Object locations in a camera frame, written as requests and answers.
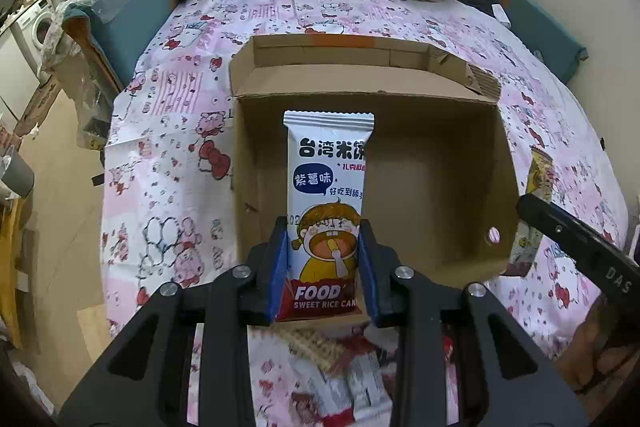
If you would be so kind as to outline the white rice cake snack packet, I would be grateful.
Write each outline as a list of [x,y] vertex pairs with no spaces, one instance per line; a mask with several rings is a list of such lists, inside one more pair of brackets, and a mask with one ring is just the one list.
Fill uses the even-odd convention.
[[277,319],[352,313],[374,115],[288,110],[283,124],[288,130],[288,272]]

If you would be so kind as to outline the pile of snack packets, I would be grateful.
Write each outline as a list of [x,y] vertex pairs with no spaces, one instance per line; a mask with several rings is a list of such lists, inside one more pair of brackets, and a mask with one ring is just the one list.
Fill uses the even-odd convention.
[[292,402],[301,421],[352,426],[390,413],[396,395],[399,333],[371,323],[345,335],[319,329],[277,330],[306,390]]

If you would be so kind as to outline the teal cushion right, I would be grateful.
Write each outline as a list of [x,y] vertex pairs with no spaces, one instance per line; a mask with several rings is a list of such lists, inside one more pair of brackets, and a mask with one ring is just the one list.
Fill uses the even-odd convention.
[[487,15],[495,15],[492,7],[500,5],[514,35],[564,84],[589,57],[587,47],[534,0],[458,1]]

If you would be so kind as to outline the grey waste bin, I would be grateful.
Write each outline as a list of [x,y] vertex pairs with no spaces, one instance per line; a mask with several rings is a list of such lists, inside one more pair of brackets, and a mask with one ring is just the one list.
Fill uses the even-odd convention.
[[1,157],[1,181],[14,194],[29,198],[35,186],[35,173],[16,150]]

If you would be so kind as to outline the pink Hello Kitty bedsheet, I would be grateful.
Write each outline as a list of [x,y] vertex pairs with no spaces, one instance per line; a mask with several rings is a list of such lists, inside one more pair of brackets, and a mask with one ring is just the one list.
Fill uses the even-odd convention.
[[438,46],[501,83],[515,176],[553,160],[554,201],[623,245],[628,212],[610,158],[573,93],[493,18],[454,0],[186,0],[115,102],[106,148],[101,265],[119,333],[166,282],[211,282],[238,261],[229,65],[250,37],[386,37]]

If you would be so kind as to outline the brown cardboard box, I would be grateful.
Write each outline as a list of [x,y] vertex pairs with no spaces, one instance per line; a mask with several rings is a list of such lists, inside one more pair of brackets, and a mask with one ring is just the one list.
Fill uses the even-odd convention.
[[518,228],[518,182],[494,77],[427,43],[257,36],[229,66],[238,251],[286,211],[287,110],[370,113],[363,216],[376,239],[433,281],[501,273]]

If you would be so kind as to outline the teal padded furniture left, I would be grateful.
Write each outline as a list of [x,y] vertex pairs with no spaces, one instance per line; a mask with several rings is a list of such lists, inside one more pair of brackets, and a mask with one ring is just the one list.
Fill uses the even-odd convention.
[[62,28],[77,44],[102,93],[113,100],[134,78],[138,58],[178,0],[70,0]]

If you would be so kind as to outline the yellow snack packet on bed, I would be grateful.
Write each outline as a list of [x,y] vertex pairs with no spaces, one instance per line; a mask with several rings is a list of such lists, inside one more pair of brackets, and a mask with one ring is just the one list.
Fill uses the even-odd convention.
[[525,193],[518,198],[516,213],[518,228],[511,249],[509,263],[503,274],[506,277],[525,277],[532,266],[542,233],[535,228],[544,210],[551,202],[554,167],[552,158],[538,147],[532,146]]

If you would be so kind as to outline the white washing machine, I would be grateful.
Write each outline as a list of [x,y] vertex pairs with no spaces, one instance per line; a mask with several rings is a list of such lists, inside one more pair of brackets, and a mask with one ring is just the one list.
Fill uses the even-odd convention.
[[53,14],[52,0],[36,0],[12,24],[12,34],[36,76],[39,75],[43,43]]

